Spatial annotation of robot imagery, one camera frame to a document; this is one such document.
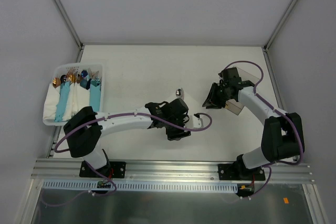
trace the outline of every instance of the white tray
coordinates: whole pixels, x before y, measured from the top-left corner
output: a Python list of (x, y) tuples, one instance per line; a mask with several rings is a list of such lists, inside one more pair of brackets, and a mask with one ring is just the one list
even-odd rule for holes
[[(102, 111), (102, 109), (103, 109), (103, 99), (104, 99), (104, 82), (105, 82), (105, 78), (103, 76), (104, 73), (105, 73), (104, 65), (100, 64), (100, 63), (70, 63), (70, 64), (61, 65), (61, 66), (58, 66), (55, 69), (53, 78), (55, 78), (55, 77), (60, 78), (63, 74), (66, 74), (71, 68), (74, 68), (75, 71), (81, 71), (82, 69), (85, 69), (85, 68), (86, 69), (90, 68), (92, 72), (99, 71), (98, 76), (101, 77), (101, 81), (100, 81), (100, 83), (101, 83), (101, 95), (100, 95), (99, 111)], [(65, 125), (67, 123), (67, 121), (55, 122), (54, 120), (51, 120), (51, 119), (43, 119), (43, 123), (45, 125), (62, 126), (62, 125)]]

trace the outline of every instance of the black bracket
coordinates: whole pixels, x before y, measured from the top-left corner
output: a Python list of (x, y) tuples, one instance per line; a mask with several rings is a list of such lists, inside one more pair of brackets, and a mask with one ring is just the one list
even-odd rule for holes
[(218, 164), (219, 180), (253, 180), (253, 175), (255, 181), (264, 181), (266, 179), (264, 170), (261, 167), (250, 170), (249, 174), (245, 173), (243, 178), (241, 174), (233, 172), (230, 169), (231, 167), (232, 164)]
[[(113, 169), (112, 179), (125, 178), (126, 162), (110, 161), (111, 168)], [(82, 162), (79, 171), (79, 177), (81, 178), (100, 178), (95, 174), (85, 161)]]

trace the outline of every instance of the white table surface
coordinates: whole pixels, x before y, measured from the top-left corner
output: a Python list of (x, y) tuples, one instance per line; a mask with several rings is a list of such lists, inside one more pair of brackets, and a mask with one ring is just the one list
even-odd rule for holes
[[(237, 155), (259, 147), (263, 126), (247, 108), (236, 116), (225, 109), (202, 107), (212, 83), (219, 80), (217, 74), (236, 60), (250, 60), (262, 67), (265, 76), (259, 93), (277, 105), (260, 47), (85, 46), (81, 62), (105, 66), (103, 111), (121, 112), (148, 102), (170, 102), (176, 98), (176, 89), (182, 87), (189, 114), (206, 112), (213, 118), (208, 130), (192, 132), (180, 141), (168, 141), (165, 129), (129, 130), (102, 137), (100, 147), (113, 159), (178, 161), (234, 161)], [(236, 66), (260, 77), (253, 65)], [(65, 141), (60, 148), (66, 147)], [(70, 153), (55, 153), (54, 157), (70, 157)]]

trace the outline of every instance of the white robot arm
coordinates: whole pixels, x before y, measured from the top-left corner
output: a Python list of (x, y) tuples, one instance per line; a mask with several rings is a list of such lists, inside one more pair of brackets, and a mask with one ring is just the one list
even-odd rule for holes
[[(246, 106), (264, 125), (261, 146), (255, 150), (239, 155), (233, 163), (232, 169), (244, 178), (244, 173), (252, 173), (255, 168), (261, 167), (278, 160), (294, 157), (300, 154), (299, 144), (291, 125), (278, 113), (273, 111), (266, 100), (261, 100), (255, 85), (251, 81), (242, 81), (237, 68), (227, 68), (219, 73), (219, 83), (213, 83), (209, 95), (203, 106), (207, 109), (225, 108), (227, 101), (234, 99)], [(277, 109), (286, 115), (294, 124), (300, 136), (304, 150), (301, 117), (296, 113), (287, 113)]]
[[(95, 113), (92, 107), (85, 107), (69, 120), (64, 132), (72, 132), (67, 138), (71, 157), (82, 157), (95, 170), (107, 174), (110, 170), (109, 160), (104, 150), (96, 146), (100, 137), (125, 130), (164, 127), (168, 140), (180, 140), (190, 136), (191, 130), (203, 127), (199, 114), (189, 116), (187, 113), (188, 107), (181, 98), (170, 103), (150, 102), (141, 108), (121, 113)], [(97, 122), (76, 130), (92, 120)]]

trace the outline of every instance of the light blue cloth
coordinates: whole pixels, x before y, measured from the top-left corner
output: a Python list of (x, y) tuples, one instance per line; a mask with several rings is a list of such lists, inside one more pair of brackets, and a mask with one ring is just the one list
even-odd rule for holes
[(60, 96), (58, 104), (56, 105), (56, 116), (55, 122), (62, 122), (65, 109), (67, 107), (68, 95), (70, 91), (70, 82), (66, 82), (64, 86), (60, 89)]
[(90, 85), (90, 106), (93, 111), (98, 112), (100, 109), (100, 85)]

